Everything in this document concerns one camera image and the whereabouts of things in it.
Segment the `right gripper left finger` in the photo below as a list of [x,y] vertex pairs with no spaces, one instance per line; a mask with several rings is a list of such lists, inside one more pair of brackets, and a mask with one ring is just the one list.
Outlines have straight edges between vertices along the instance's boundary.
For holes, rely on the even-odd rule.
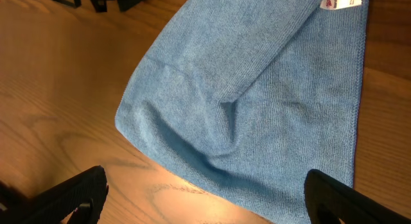
[[15,188],[1,183],[2,224],[97,224],[107,199],[109,186],[105,170],[94,166],[27,198]]

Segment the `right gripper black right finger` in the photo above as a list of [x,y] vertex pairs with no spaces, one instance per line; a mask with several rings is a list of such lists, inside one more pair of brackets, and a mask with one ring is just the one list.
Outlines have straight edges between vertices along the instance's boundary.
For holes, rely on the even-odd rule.
[[312,224],[410,224],[410,219],[317,169],[308,171],[304,200]]

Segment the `blue microfiber cloth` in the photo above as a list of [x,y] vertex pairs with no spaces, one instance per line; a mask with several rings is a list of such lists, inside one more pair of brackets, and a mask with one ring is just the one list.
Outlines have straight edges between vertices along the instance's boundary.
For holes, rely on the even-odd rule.
[[115,125],[140,152],[274,223],[304,181],[353,184],[369,0],[187,0],[132,74]]

